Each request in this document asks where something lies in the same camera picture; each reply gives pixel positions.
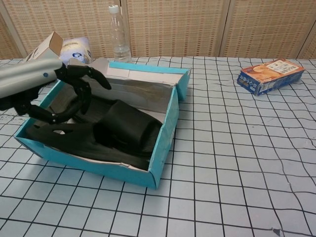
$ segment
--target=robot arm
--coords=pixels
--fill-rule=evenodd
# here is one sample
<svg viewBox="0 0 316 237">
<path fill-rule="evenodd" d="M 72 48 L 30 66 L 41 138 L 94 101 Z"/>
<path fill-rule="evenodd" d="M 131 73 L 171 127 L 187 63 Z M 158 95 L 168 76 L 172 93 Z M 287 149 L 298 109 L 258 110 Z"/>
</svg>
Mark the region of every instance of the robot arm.
<svg viewBox="0 0 316 237">
<path fill-rule="evenodd" d="M 33 60 L 0 69 L 0 110 L 14 108 L 18 115 L 28 114 L 48 123 L 65 122 L 79 110 L 84 114 L 89 108 L 91 88 L 82 79 L 85 75 L 95 79 L 102 87 L 111 89 L 101 72 L 88 66 L 66 67 L 59 59 Z M 74 88 L 76 103 L 58 114 L 32 105 L 31 101 L 38 98 L 39 90 L 56 79 Z"/>
</svg>

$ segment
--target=box flap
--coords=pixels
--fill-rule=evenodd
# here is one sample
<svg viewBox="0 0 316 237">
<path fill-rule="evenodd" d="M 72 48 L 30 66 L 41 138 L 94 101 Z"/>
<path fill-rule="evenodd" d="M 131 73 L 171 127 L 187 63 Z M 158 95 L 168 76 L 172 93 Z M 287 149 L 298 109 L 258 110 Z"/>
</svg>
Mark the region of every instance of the box flap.
<svg viewBox="0 0 316 237">
<path fill-rule="evenodd" d="M 76 59 L 70 59 L 69 64 L 86 66 Z M 109 62 L 106 58 L 98 58 L 89 66 L 100 71 L 108 78 L 139 80 L 176 86 L 179 100 L 184 100 L 187 95 L 187 86 L 191 74 L 191 69 Z"/>
<path fill-rule="evenodd" d="M 34 49 L 23 62 L 38 58 L 54 58 L 59 57 L 61 47 L 63 45 L 63 38 L 55 31 L 52 32 L 36 49 Z"/>
</svg>

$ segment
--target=woven wall panel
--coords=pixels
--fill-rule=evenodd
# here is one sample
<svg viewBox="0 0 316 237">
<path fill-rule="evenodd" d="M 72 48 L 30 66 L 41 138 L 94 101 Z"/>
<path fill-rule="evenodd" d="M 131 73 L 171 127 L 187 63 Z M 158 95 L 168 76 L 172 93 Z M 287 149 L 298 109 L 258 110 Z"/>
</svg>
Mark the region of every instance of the woven wall panel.
<svg viewBox="0 0 316 237">
<path fill-rule="evenodd" d="M 21 58 L 6 24 L 0 15 L 0 59 Z"/>
<path fill-rule="evenodd" d="M 308 36 L 304 51 L 300 54 L 300 58 L 304 59 L 316 59 L 316 24 Z"/>
<path fill-rule="evenodd" d="M 221 56 L 296 58 L 316 16 L 315 0 L 235 0 Z"/>
<path fill-rule="evenodd" d="M 216 56 L 226 0 L 127 0 L 133 56 Z"/>
<path fill-rule="evenodd" d="M 52 31 L 64 39 L 88 37 L 92 56 L 111 57 L 110 14 L 113 0 L 3 0 L 28 53 Z"/>
</svg>

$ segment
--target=bottle cap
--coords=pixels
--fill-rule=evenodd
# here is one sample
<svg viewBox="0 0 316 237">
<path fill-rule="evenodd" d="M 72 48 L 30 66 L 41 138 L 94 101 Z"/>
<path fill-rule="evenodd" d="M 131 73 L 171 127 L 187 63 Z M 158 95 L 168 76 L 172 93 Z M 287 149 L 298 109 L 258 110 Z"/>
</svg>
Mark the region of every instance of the bottle cap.
<svg viewBox="0 0 316 237">
<path fill-rule="evenodd" d="M 109 12 L 111 14 L 119 13 L 119 6 L 118 5 L 109 5 Z"/>
</svg>

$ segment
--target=white grid tablecloth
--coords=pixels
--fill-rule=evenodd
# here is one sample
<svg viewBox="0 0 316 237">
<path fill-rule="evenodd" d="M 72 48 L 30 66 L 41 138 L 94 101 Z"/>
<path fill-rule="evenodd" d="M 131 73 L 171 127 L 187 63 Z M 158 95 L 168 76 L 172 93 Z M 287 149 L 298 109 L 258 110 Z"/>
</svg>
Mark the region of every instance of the white grid tablecloth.
<svg viewBox="0 0 316 237">
<path fill-rule="evenodd" d="M 0 112 L 0 237 L 316 236 L 316 60 L 259 97 L 236 80 L 269 59 L 134 61 L 193 68 L 159 189 L 45 161 L 13 137 L 27 117 Z"/>
</svg>

